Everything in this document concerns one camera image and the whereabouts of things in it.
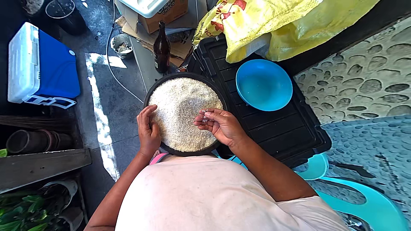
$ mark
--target pink shirt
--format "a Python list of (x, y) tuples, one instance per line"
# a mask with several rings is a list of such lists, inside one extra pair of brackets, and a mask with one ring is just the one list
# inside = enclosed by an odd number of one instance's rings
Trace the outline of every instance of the pink shirt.
[(232, 161), (172, 157), (145, 167), (128, 189), (116, 231), (347, 231), (313, 196), (276, 202)]

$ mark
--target brown glass bottle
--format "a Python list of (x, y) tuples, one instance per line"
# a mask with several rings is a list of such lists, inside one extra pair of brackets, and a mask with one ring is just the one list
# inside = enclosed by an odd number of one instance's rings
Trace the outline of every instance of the brown glass bottle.
[(159, 22), (158, 37), (154, 42), (154, 66), (160, 73), (165, 73), (170, 65), (170, 42), (166, 36), (166, 24)]

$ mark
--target blue and white cooler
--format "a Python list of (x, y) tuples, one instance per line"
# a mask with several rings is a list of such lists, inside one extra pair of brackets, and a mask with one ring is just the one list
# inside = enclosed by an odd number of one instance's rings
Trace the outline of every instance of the blue and white cooler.
[(68, 108), (80, 94), (75, 53), (30, 23), (9, 43), (8, 101)]

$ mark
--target blue bowl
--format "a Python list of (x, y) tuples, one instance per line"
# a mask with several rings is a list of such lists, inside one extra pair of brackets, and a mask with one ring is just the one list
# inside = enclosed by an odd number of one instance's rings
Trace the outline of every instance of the blue bowl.
[(236, 86), (247, 104), (262, 111), (283, 108), (293, 95), (288, 74), (279, 65), (265, 59), (254, 59), (241, 65)]

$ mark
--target rice grain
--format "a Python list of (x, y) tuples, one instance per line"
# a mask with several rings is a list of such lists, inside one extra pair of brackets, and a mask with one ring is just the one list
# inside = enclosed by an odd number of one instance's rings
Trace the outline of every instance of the rice grain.
[(194, 119), (203, 108), (223, 109), (217, 94), (207, 84), (190, 78), (175, 78), (158, 86), (149, 99), (157, 105), (153, 120), (159, 125), (162, 141), (182, 152), (195, 152), (216, 139), (199, 130)]

